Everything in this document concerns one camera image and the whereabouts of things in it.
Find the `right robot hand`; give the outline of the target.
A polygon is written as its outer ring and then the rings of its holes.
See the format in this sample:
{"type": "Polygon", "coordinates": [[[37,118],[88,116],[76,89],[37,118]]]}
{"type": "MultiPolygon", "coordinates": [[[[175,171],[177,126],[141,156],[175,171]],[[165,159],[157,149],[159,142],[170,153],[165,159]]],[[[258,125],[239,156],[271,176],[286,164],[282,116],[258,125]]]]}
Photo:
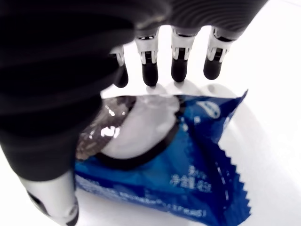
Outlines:
{"type": "Polygon", "coordinates": [[[180,39],[211,25],[214,48],[238,39],[263,0],[3,0],[0,3],[0,146],[37,209],[74,226],[80,132],[101,91],[125,81],[122,46],[161,25],[180,39]]]}

